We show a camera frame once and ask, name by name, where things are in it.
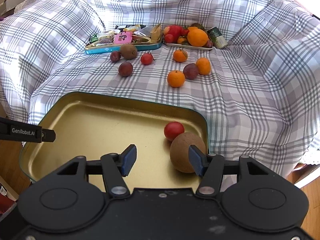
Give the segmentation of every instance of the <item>pink package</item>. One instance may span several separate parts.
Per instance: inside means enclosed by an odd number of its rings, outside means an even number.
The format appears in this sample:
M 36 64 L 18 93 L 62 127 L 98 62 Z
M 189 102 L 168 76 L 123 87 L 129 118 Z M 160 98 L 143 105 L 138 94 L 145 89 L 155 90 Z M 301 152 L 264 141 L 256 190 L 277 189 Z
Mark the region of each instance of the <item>pink package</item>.
M 124 32 L 116 34 L 114 44 L 125 44 L 131 43 L 132 41 L 132 32 Z

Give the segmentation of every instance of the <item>blue tin box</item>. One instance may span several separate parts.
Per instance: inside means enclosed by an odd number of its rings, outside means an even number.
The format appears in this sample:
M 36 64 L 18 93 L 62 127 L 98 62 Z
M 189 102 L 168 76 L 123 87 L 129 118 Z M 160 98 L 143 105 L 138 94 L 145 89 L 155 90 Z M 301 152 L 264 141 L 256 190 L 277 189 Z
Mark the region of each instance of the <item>blue tin box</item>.
M 133 42 L 129 44 L 136 46 L 138 51 L 159 49 L 162 45 L 162 37 L 163 37 L 162 33 L 160 35 L 160 38 L 157 41 L 150 41 L 150 39 L 144 39 L 139 37 L 140 39 L 145 40 L 145 42 Z M 98 47 L 96 47 L 94 44 L 95 43 L 92 43 L 84 47 L 84 51 L 86 52 L 86 54 L 100 54 L 100 53 L 113 52 L 115 50 L 118 50 L 118 51 L 120 50 L 120 46 L 118 44 L 98 46 Z

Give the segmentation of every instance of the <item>wooden floor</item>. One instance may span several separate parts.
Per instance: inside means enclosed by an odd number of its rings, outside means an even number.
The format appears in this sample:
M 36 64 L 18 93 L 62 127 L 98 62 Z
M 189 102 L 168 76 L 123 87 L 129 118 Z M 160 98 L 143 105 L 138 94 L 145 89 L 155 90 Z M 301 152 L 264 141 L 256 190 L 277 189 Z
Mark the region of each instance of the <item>wooden floor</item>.
M 20 170 L 20 142 L 0 140 L 0 176 L 20 194 L 26 189 L 30 180 Z M 299 172 L 290 174 L 288 180 L 293 182 L 299 178 Z M 315 240 L 320 240 L 320 177 L 302 188 L 309 199 L 309 211 L 302 228 Z
M 0 140 L 0 176 L 18 194 L 30 185 L 30 180 L 19 166 L 21 149 L 21 142 Z

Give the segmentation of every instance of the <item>metal tray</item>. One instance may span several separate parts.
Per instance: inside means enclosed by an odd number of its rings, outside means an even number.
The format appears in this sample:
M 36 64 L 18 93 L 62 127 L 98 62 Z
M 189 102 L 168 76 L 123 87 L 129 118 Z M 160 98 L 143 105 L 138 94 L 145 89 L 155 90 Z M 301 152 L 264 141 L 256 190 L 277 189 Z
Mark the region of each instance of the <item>metal tray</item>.
M 138 43 L 133 42 L 128 44 L 134 45 L 138 51 L 159 49 L 162 45 L 162 39 L 163 39 L 162 36 L 163 34 L 161 33 L 160 38 L 157 41 L 138 42 Z M 106 52 L 113 52 L 115 50 L 120 50 L 120 46 L 122 45 L 122 44 L 112 44 L 112 45 L 104 45 L 104 46 L 96 47 L 96 46 L 93 46 L 93 44 L 89 44 L 84 47 L 84 51 L 86 52 L 86 54 L 100 54 L 100 53 L 106 53 Z
M 194 190 L 199 177 L 175 170 L 170 162 L 170 142 L 164 127 L 181 122 L 185 131 L 199 135 L 208 149 L 205 118 L 198 112 L 134 99 L 72 92 L 49 110 L 40 126 L 53 129 L 53 143 L 26 143 L 20 167 L 38 181 L 75 156 L 99 160 L 104 154 L 121 153 L 130 144 L 137 146 L 137 161 L 128 177 L 128 188 L 184 188 Z M 104 190 L 102 176 L 91 175 L 89 182 Z

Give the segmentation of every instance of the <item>can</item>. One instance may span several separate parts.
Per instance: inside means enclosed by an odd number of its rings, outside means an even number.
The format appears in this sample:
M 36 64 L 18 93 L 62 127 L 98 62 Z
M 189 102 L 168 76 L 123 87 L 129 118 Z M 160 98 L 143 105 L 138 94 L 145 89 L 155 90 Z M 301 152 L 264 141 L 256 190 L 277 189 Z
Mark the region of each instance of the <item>can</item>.
M 214 41 L 214 46 L 217 49 L 223 49 L 224 47 L 228 46 L 226 39 L 222 36 L 218 27 L 212 27 L 210 30 L 208 30 L 208 36 L 210 36 L 212 42 Z

